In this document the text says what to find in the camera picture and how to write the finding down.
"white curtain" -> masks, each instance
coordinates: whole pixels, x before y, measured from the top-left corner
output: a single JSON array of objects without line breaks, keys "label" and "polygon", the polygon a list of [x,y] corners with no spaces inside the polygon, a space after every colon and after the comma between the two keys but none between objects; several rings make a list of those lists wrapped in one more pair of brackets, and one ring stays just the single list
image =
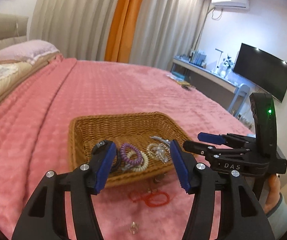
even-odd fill
[{"label": "white curtain", "polygon": [[118,0],[38,0],[30,40],[54,44],[65,57],[104,60]]},{"label": "white curtain", "polygon": [[129,63],[171,68],[197,44],[211,0],[143,0]]}]

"white spiral hair tie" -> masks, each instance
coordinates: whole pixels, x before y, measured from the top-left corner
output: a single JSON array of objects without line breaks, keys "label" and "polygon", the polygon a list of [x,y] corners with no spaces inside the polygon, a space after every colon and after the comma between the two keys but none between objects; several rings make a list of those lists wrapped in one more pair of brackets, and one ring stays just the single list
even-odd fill
[{"label": "white spiral hair tie", "polygon": [[[130,159],[130,157],[134,154],[136,153],[133,150],[131,150],[130,152],[127,153],[127,157]],[[143,158],[143,164],[142,166],[141,164],[139,164],[138,166],[132,167],[131,170],[134,172],[145,171],[148,168],[148,164],[149,164],[148,156],[144,152],[141,152],[141,155]]]}]

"woven tray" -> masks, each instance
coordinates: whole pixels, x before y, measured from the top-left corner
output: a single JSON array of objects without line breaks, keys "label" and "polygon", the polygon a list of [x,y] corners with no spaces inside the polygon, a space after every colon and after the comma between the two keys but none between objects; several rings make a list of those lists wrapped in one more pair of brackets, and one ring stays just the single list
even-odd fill
[{"label": "woven tray", "polygon": [[[182,145],[190,140],[188,135],[167,115],[153,113],[82,116],[73,119],[69,126],[68,152],[70,169],[74,170],[82,163],[91,160],[91,150],[96,143],[107,139],[117,147],[127,142],[146,152],[150,143],[160,143],[150,136],[164,139],[176,139]],[[123,172],[121,164],[118,171],[109,175],[106,187],[114,187],[154,177],[173,169],[170,155],[169,162],[163,163],[149,157],[149,166],[142,172]]]}]

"pink blanket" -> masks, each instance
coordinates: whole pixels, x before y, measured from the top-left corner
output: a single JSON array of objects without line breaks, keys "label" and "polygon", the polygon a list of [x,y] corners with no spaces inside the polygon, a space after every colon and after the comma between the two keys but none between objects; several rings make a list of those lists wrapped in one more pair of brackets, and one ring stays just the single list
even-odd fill
[{"label": "pink blanket", "polygon": [[[48,170],[68,172],[70,121],[82,115],[160,111],[194,140],[201,131],[247,134],[238,120],[197,90],[186,91],[150,67],[57,58],[23,82],[0,106],[0,229],[11,238],[20,213]],[[132,203],[133,189],[167,192],[168,205],[149,208]],[[181,239],[193,196],[181,189],[174,171],[161,184],[141,181],[104,189],[93,197],[105,239]],[[220,199],[216,198],[212,238],[216,238]],[[140,232],[128,228],[136,222]],[[75,239],[71,211],[69,237]]]}]

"upholstered headboard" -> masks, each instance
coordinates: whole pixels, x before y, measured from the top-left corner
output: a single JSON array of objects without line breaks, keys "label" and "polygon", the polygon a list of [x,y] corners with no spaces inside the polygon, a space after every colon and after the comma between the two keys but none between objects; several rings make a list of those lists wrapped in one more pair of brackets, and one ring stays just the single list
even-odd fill
[{"label": "upholstered headboard", "polygon": [[0,50],[27,41],[28,17],[0,13]]}]

